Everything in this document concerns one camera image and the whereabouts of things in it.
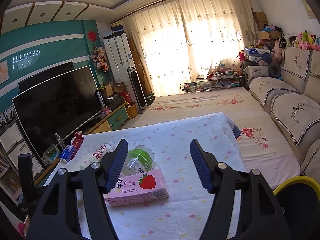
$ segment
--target black tv screen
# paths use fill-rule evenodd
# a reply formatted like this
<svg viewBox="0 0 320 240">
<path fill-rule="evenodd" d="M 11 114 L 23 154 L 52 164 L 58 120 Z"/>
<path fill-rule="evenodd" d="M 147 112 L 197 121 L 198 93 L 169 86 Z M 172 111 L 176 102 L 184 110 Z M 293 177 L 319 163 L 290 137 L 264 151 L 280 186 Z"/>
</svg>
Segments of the black tv screen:
<svg viewBox="0 0 320 240">
<path fill-rule="evenodd" d="M 12 99 L 17 117 L 40 157 L 101 111 L 89 66 L 44 81 Z"/>
<path fill-rule="evenodd" d="M 31 77 L 26 78 L 18 83 L 20 93 L 28 90 L 31 87 L 34 87 L 37 84 L 40 84 L 43 81 L 46 81 L 50 78 L 59 76 L 63 73 L 74 70 L 73 62 L 67 62 L 49 69 L 46 69 L 38 74 L 35 74 Z"/>
</svg>

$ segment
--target red bag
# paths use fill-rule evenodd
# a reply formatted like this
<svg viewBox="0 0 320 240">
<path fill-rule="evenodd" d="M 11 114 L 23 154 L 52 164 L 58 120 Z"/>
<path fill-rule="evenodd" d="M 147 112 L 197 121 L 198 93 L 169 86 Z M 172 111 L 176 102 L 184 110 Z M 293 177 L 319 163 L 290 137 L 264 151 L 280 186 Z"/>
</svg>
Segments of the red bag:
<svg viewBox="0 0 320 240">
<path fill-rule="evenodd" d="M 242 62 L 242 61 L 244 61 L 244 60 L 245 60 L 243 50 L 241 50 L 241 52 L 238 54 L 237 59 L 239 59 L 239 60 L 240 60 L 240 62 Z"/>
</svg>

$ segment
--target teal wall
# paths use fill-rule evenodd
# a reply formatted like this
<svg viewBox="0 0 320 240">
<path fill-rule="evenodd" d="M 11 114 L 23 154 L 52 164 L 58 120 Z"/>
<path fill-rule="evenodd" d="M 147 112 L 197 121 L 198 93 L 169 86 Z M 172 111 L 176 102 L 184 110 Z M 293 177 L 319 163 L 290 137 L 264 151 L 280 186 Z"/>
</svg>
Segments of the teal wall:
<svg viewBox="0 0 320 240">
<path fill-rule="evenodd" d="M 44 38 L 69 34 L 84 35 L 83 38 L 52 41 L 49 43 L 40 44 L 19 52 L 15 52 L 5 58 L 0 59 L 0 62 L 7 60 L 9 71 L 9 80 L 0 84 L 0 113 L 11 106 L 11 99 L 20 93 L 18 87 L 13 88 L 7 93 L 1 91 L 1 89 L 10 83 L 43 67 L 77 57 L 90 56 L 93 43 L 87 37 L 87 33 L 89 31 L 95 31 L 97 33 L 98 39 L 95 43 L 97 46 L 101 46 L 96 22 L 90 20 L 40 23 L 25 26 L 0 35 L 0 54 L 17 46 Z M 36 60 L 33 60 L 32 65 L 12 72 L 13 57 L 19 57 L 19 55 L 23 55 L 24 53 L 28 53 L 30 51 L 33 52 L 34 50 L 36 51 L 38 49 L 40 54 Z M 90 59 L 74 63 L 75 68 L 88 65 L 91 67 L 97 85 L 111 81 L 112 78 L 110 73 L 103 73 L 103 71 L 97 70 L 95 64 Z"/>
</svg>

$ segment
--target beige sofa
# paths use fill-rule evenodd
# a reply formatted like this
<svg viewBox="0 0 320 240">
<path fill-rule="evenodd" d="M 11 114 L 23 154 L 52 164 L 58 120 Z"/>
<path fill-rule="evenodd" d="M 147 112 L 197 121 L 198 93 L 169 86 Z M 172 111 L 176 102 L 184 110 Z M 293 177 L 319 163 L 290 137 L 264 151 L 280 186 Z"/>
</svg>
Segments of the beige sofa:
<svg viewBox="0 0 320 240">
<path fill-rule="evenodd" d="M 301 173 L 320 183 L 320 52 L 288 47 L 280 67 L 282 80 L 267 67 L 246 67 L 249 92 L 282 130 Z"/>
</svg>

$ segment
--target silver screw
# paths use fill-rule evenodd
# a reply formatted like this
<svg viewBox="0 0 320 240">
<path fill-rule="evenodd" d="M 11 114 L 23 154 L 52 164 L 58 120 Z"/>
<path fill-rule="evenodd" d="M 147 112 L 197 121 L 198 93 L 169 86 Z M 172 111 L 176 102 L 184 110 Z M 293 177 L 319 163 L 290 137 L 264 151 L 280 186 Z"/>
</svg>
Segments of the silver screw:
<svg viewBox="0 0 320 240">
<path fill-rule="evenodd" d="M 61 168 L 61 169 L 58 169 L 58 174 L 59 175 L 63 175 L 63 174 L 65 174 L 66 173 L 66 169 L 65 168 Z"/>
<path fill-rule="evenodd" d="M 93 168 L 93 169 L 97 169 L 97 168 L 99 168 L 101 165 L 100 165 L 100 163 L 92 163 L 91 164 L 91 168 Z"/>
<path fill-rule="evenodd" d="M 260 171 L 257 169 L 253 169 L 252 174 L 258 176 L 258 175 L 260 175 Z"/>
<path fill-rule="evenodd" d="M 225 163 L 218 163 L 218 168 L 219 169 L 225 169 L 227 165 Z"/>
</svg>

